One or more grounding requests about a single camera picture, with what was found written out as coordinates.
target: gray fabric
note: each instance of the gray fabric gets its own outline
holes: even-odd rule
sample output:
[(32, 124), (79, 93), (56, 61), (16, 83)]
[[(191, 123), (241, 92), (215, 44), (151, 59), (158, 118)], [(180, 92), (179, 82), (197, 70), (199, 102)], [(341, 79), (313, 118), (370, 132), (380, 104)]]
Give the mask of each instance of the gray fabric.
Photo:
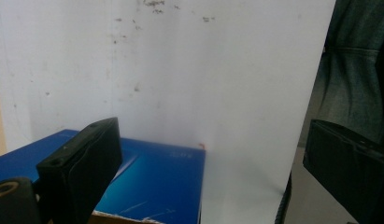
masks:
[(377, 55), (384, 41), (384, 0), (339, 0), (328, 30), (312, 99), (317, 119), (345, 126), (372, 141), (384, 136)]

